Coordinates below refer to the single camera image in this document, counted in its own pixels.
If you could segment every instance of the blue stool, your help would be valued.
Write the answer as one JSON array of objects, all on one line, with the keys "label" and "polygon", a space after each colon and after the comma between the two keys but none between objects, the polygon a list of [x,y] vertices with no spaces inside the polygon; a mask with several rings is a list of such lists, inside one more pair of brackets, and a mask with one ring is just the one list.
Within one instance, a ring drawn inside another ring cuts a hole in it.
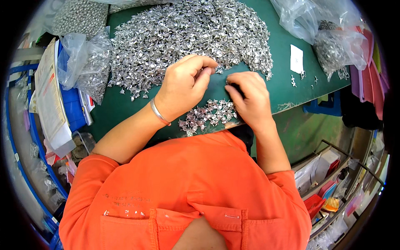
[{"label": "blue stool", "polygon": [[342,116],[342,109],[340,108],[340,90],[328,94],[328,101],[322,101],[320,104],[318,104],[318,99],[312,100],[310,106],[303,106],[303,112]]}]

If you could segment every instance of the person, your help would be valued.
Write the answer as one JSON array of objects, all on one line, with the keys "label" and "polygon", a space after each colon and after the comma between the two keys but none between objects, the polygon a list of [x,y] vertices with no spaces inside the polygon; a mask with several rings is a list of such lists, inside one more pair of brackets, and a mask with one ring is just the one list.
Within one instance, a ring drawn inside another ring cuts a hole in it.
[{"label": "person", "polygon": [[147,104],[80,162],[60,222],[65,249],[306,248],[310,216],[259,74],[227,77],[242,93],[225,86],[254,131],[257,163],[227,130],[142,150],[200,102],[217,65],[192,54],[169,66],[154,98],[162,118]]}]

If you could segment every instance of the green floor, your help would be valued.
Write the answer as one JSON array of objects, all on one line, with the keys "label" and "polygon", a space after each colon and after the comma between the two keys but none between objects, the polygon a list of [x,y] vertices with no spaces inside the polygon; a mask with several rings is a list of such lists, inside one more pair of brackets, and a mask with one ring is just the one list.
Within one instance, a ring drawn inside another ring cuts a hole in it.
[{"label": "green floor", "polygon": [[[311,154],[322,139],[345,150],[350,144],[351,129],[343,124],[341,117],[305,114],[300,105],[273,118],[291,164]],[[251,156],[256,156],[255,141]]]}]

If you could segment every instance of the orange work uniform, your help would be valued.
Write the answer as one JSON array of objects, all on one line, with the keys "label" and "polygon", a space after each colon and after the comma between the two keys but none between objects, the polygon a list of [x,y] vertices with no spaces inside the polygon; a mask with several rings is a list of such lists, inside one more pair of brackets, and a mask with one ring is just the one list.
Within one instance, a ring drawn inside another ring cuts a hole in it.
[{"label": "orange work uniform", "polygon": [[305,249],[311,231],[293,171],[266,175],[228,131],[168,140],[128,164],[79,164],[60,222],[65,249],[171,249],[195,218],[228,249]]}]

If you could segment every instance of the green table surface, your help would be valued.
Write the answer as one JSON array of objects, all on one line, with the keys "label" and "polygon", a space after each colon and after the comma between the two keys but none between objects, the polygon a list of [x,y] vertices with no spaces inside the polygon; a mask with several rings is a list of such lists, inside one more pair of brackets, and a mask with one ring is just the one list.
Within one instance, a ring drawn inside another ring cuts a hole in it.
[{"label": "green table surface", "polygon": [[[272,68],[272,78],[266,81],[266,86],[270,92],[272,113],[276,114],[301,105],[310,100],[319,98],[328,93],[334,92],[350,84],[350,79],[340,80],[337,73],[332,76],[330,82],[320,67],[312,46],[304,40],[293,37],[289,32],[279,25],[279,17],[275,12],[269,0],[241,0],[247,6],[257,11],[258,16],[265,21],[268,31],[271,33],[268,44],[270,46],[274,66]],[[123,10],[108,16],[107,25],[111,27],[111,38],[114,38],[115,27],[127,22],[132,15],[147,10],[151,6],[143,6]],[[303,51],[303,65],[306,71],[306,78],[301,80],[300,74],[290,70],[290,45],[298,47]],[[223,74],[214,74],[210,78],[210,83],[203,99],[198,106],[204,106],[208,99],[229,100],[229,95],[224,89],[226,77],[234,72],[248,71],[249,68],[241,62]],[[291,75],[294,76],[297,87],[291,84]],[[318,78],[318,84],[314,83],[314,76]],[[158,92],[160,86],[154,86],[149,91],[149,99],[138,98],[131,102],[130,92],[125,90],[126,94],[120,94],[121,87],[113,86],[107,88],[102,105],[96,105],[91,115],[94,124],[90,127],[84,127],[83,130],[92,133],[96,141],[100,140],[108,131],[122,122],[129,116],[143,108],[151,98]],[[185,115],[159,130],[150,142],[159,142],[171,138],[180,138],[187,136],[186,132],[180,130],[178,120],[184,120]],[[238,119],[232,119],[227,124],[219,124],[215,127],[206,123],[203,131],[197,130],[197,134],[207,134],[224,130],[231,126],[242,124]]]}]

